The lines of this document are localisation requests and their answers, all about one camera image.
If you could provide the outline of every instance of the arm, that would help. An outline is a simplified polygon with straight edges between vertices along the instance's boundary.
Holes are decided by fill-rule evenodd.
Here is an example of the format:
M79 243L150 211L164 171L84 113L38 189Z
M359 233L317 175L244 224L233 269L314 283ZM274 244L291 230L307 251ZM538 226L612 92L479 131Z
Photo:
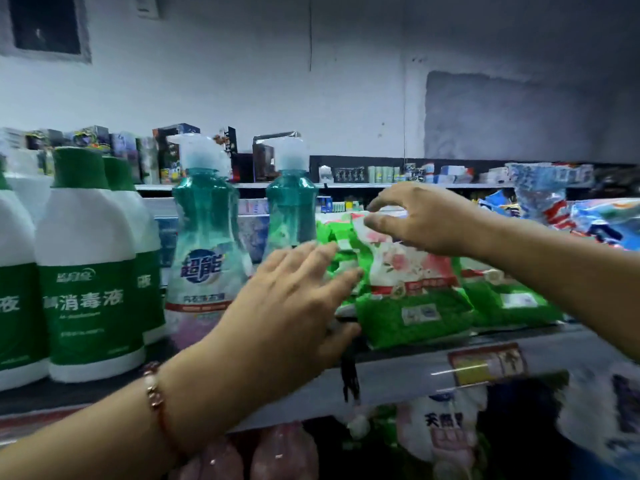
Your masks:
M172 434L195 454L245 416L336 363L359 334L327 326L361 270L324 283L337 248L276 251L201 342L158 373ZM0 478L156 480L176 458L136 381L0 452Z
M640 359L640 256L499 216L432 185L398 184L370 206L402 205L406 219L372 215L366 224L418 248L466 256L512 275L633 359Z

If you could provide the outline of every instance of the forearm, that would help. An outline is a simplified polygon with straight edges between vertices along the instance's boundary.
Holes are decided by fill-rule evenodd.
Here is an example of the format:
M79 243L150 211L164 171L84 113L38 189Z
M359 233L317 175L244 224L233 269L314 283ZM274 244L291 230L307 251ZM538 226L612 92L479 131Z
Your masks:
M523 219L492 216L474 257L512 275L640 359L640 256Z
M189 454L224 434L251 407L237 401L221 357L214 351L192 357L201 352L183 351L158 374L169 426ZM220 367L208 363L198 370L208 360ZM219 373L212 377L212 371ZM138 380L6 448L0 453L0 478L157 480L176 460Z

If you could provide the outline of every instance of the red string bracelet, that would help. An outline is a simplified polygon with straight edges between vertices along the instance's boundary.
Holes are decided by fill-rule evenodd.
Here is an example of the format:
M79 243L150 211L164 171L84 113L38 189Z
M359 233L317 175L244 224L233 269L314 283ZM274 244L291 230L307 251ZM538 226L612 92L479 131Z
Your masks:
M178 457L179 464L185 464L189 457L184 453L178 441L169 429L166 421L166 411L164 407L164 395L158 384L157 373L160 369L159 362L149 362L144 367L143 379L147 388L147 398L151 411L156 414L158 427L171 451Z

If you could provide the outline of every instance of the window frame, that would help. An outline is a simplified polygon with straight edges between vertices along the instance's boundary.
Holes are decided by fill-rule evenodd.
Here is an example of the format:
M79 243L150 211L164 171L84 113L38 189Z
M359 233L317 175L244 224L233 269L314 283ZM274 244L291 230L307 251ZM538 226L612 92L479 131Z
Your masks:
M62 52L44 52L41 50L26 50L16 47L15 40L13 39L9 0L0 0L0 56L21 57L38 61L67 61L91 64L92 56L89 46L89 30L84 0L74 0L74 4L76 5L80 54L64 54Z

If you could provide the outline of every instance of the dark window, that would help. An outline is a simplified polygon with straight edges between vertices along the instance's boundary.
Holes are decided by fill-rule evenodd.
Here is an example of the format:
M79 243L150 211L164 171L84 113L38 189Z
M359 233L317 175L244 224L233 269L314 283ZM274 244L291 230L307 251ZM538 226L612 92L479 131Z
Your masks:
M8 0L17 48L81 54L75 0Z

